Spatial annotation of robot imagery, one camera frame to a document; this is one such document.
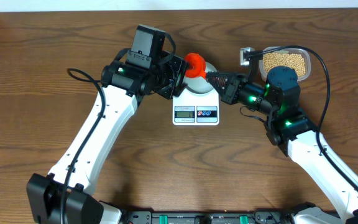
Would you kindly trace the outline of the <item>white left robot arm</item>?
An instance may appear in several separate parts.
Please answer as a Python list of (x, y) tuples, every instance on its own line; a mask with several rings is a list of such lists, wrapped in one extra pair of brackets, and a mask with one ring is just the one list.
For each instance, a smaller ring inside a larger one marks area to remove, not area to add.
[(187, 68), (183, 58), (167, 51), (152, 58), (123, 49), (100, 80), (86, 77), (98, 90), (86, 121), (48, 174), (33, 174), (27, 183), (36, 223), (120, 222), (120, 209), (93, 198), (103, 164), (143, 97), (178, 96)]

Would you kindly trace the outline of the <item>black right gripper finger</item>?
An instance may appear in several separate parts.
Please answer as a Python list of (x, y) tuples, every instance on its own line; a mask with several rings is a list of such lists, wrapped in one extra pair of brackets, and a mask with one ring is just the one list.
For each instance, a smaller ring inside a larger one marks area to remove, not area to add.
[(234, 94), (233, 79), (228, 77), (208, 77), (207, 81), (217, 91), (219, 96), (232, 96)]
[(207, 80), (212, 80), (213, 78), (223, 78), (223, 79), (232, 79), (236, 78), (235, 72), (208, 72), (206, 74)]

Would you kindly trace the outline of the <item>red plastic measuring scoop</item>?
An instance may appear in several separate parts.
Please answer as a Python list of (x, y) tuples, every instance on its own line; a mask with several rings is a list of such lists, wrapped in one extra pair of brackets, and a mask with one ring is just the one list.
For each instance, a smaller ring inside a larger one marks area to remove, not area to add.
[(185, 61), (188, 63), (185, 72), (187, 78), (206, 79), (206, 61), (200, 54), (189, 53), (185, 56)]

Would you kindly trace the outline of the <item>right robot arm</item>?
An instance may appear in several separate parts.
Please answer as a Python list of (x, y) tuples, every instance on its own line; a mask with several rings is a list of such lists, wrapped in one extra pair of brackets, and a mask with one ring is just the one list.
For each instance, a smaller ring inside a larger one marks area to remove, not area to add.
[(208, 72), (206, 80), (223, 102), (241, 103), (266, 115), (264, 127), (270, 142), (306, 171), (342, 223), (358, 223), (358, 176), (327, 144), (321, 126), (300, 108), (301, 89), (293, 69), (271, 69), (265, 86), (241, 73)]

